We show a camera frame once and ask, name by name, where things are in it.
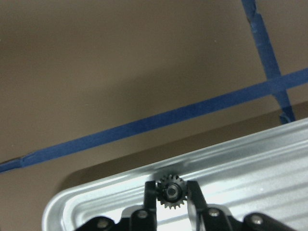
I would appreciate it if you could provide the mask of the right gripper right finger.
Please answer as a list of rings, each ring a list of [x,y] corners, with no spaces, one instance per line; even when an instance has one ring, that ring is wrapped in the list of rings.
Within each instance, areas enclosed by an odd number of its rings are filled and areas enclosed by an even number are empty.
[[[205,231],[204,213],[207,204],[197,181],[187,182],[188,217],[193,231]]]

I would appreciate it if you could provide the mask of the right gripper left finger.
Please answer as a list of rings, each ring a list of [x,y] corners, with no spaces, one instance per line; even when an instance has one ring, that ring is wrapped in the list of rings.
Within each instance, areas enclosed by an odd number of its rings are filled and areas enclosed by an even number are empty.
[[[144,189],[144,210],[147,212],[146,231],[157,230],[157,215],[156,215],[156,182],[147,181]]]

